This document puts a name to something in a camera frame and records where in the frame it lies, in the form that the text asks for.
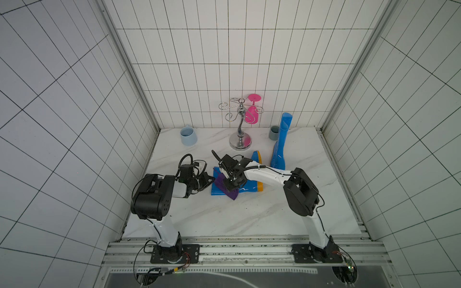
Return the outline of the purple cloth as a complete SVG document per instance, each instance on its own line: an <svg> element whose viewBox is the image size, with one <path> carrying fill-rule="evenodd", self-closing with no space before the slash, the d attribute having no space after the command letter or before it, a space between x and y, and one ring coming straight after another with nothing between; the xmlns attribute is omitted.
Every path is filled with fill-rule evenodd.
<svg viewBox="0 0 461 288"><path fill-rule="evenodd" d="M221 173L218 167L213 168L213 176L215 180L212 184L211 188L211 195L212 196L224 196L226 195L232 200L235 200L238 197L239 189L235 190L228 190L224 184L224 180L226 179L224 174Z"/></svg>

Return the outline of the blue rubber boot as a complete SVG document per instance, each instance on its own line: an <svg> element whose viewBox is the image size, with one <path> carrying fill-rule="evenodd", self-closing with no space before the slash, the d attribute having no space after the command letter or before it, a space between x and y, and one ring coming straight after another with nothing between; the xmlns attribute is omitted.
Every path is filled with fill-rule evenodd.
<svg viewBox="0 0 461 288"><path fill-rule="evenodd" d="M270 166L272 168L285 170L284 148L288 131L292 122L292 115L288 112L282 113L280 124L278 126L277 141L274 144L273 154L271 157Z"/></svg>
<svg viewBox="0 0 461 288"><path fill-rule="evenodd" d="M260 164L262 164L262 157L259 151L254 151L252 154L251 159L253 161L256 161ZM222 189L219 186L223 187L223 174L220 172L220 169L218 167L213 168L213 176L215 177L215 181L212 184L211 187L211 195L212 196L224 196L226 195L225 192L222 191ZM239 188L238 192L241 193L246 193L246 192L251 192L251 193L256 193L256 192L262 192L264 190L264 185L262 182L259 181L247 181L246 184Z"/></svg>

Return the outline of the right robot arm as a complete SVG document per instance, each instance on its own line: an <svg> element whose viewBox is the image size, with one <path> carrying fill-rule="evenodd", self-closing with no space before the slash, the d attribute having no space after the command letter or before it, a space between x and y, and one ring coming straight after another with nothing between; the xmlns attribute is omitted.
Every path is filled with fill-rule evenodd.
<svg viewBox="0 0 461 288"><path fill-rule="evenodd" d="M215 151L213 156L218 161L222 176L215 181L222 192L237 195L239 189L247 181L258 181L269 186L282 187L290 209L301 216L309 235L309 246L313 258L320 262L332 258L339 248L333 238L326 232L317 212L317 206L323 200L319 190L304 170L296 168L280 170L260 164L250 158L241 160L224 155L219 157Z"/></svg>

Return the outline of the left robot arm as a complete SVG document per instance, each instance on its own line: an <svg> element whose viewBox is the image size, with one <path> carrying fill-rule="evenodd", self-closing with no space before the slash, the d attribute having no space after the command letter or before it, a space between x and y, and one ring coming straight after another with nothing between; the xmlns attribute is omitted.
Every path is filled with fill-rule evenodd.
<svg viewBox="0 0 461 288"><path fill-rule="evenodd" d="M181 164L175 175L146 174L137 184L132 197L131 212L150 223L157 234L156 251L160 256L183 253L182 239L168 216L173 198L187 199L194 192L211 186L215 177L200 171L198 164Z"/></svg>

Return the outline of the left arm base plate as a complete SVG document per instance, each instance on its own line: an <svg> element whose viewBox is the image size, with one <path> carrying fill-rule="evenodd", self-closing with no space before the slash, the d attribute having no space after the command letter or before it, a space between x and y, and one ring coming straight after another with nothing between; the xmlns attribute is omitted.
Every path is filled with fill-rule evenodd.
<svg viewBox="0 0 461 288"><path fill-rule="evenodd" d="M180 244L175 247L157 246L151 252L151 264L197 264L200 256L199 244Z"/></svg>

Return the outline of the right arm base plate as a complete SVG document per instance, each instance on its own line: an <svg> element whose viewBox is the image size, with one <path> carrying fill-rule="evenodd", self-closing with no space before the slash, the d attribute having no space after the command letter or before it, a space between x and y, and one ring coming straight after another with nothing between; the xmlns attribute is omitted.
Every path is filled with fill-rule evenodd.
<svg viewBox="0 0 461 288"><path fill-rule="evenodd" d="M339 247L329 242L325 248L313 244L293 244L291 250L297 264L342 264Z"/></svg>

